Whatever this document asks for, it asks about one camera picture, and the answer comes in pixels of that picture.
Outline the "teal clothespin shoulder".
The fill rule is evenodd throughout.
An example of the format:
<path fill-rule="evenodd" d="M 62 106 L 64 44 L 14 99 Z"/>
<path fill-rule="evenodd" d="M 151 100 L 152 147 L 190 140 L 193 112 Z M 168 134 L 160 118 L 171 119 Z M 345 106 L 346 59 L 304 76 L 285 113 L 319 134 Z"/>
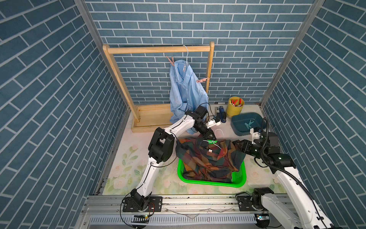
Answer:
<path fill-rule="evenodd" d="M 254 124 L 254 123 L 255 123 L 255 120 L 254 120 L 254 119 L 250 119 L 247 123 L 248 123 L 248 124 L 250 124 L 250 125 L 251 125 L 251 127 L 252 127 L 252 124 Z"/>
<path fill-rule="evenodd" d="M 245 126 L 246 126 L 247 129 L 252 129 L 251 125 L 248 124 L 248 123 L 245 123 Z"/>

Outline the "plaid long-sleeve shirt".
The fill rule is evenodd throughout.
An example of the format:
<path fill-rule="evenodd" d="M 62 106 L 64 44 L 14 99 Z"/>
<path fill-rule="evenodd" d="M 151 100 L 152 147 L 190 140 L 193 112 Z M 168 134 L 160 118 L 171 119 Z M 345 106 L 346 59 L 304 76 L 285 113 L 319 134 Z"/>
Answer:
<path fill-rule="evenodd" d="M 177 157 L 183 162 L 183 178 L 187 180 L 231 183 L 245 159 L 237 141 L 209 143 L 203 137 L 179 139 Z"/>

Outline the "light blue long-sleeve shirt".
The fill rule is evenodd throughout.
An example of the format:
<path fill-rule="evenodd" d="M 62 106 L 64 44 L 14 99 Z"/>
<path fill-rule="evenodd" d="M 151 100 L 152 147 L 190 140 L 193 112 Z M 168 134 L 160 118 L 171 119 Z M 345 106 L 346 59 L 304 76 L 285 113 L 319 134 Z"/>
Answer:
<path fill-rule="evenodd" d="M 188 110 L 195 111 L 199 106 L 209 109 L 208 94 L 201 83 L 197 82 L 198 78 L 187 61 L 175 61 L 170 67 L 169 76 L 172 123 L 184 117 Z"/>

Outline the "white wire hanger blue shirt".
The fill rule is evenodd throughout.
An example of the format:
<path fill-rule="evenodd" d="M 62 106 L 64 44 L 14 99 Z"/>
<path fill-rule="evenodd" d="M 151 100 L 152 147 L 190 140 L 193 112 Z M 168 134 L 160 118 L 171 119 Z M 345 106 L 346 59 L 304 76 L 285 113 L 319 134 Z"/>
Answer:
<path fill-rule="evenodd" d="M 186 67 L 188 67 L 189 63 L 188 63 L 188 55 L 189 55 L 189 49 L 186 45 L 183 45 L 183 47 L 186 49 L 186 60 L 185 60 L 185 65 Z"/>

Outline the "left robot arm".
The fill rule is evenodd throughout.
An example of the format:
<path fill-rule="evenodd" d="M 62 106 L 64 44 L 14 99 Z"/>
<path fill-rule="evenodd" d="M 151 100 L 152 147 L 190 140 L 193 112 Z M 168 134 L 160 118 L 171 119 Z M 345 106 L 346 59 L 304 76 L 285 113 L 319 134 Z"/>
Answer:
<path fill-rule="evenodd" d="M 148 146 L 148 162 L 142 179 L 136 188 L 126 195 L 126 200 L 122 205 L 131 206 L 135 212 L 144 212 L 150 207 L 150 196 L 153 184 L 163 163 L 166 162 L 173 153 L 174 146 L 178 144 L 178 137 L 189 129 L 194 128 L 205 140 L 216 140 L 211 127 L 221 124 L 219 118 L 214 116 L 208 122 L 205 117 L 209 116 L 208 110 L 200 105 L 196 110 L 188 110 L 177 122 L 164 129 L 157 128 L 154 131 Z"/>

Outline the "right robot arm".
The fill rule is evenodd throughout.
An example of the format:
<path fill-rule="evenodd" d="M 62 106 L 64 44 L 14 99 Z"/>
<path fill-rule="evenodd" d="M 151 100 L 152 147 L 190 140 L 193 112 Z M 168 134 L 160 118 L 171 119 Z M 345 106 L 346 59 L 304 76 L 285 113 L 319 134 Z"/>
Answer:
<path fill-rule="evenodd" d="M 296 212 L 289 210 L 269 187 L 253 190 L 250 199 L 252 208 L 271 213 L 285 229 L 336 228 L 303 183 L 291 156 L 281 153 L 278 136 L 268 128 L 269 120 L 265 117 L 259 136 L 252 137 L 252 141 L 243 140 L 239 145 L 242 152 L 255 160 L 261 159 L 260 167 L 270 169 L 286 190 Z"/>

